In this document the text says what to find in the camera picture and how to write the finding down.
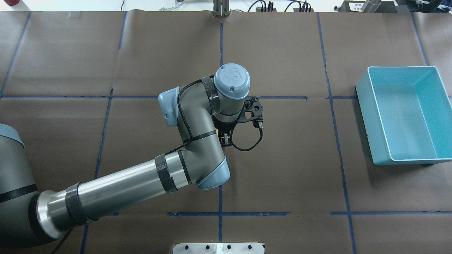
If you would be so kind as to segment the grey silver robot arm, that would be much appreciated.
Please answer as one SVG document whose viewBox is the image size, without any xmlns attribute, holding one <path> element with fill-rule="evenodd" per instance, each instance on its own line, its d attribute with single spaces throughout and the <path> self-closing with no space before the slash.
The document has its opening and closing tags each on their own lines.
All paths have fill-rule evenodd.
<svg viewBox="0 0 452 254">
<path fill-rule="evenodd" d="M 1 248 L 21 249 L 65 238 L 105 216 L 195 184 L 216 188 L 230 177 L 225 146 L 251 105 L 251 75 L 237 63 L 157 97 L 180 144 L 157 149 L 137 165 L 61 191 L 39 191 L 18 131 L 1 124 Z"/>
</svg>

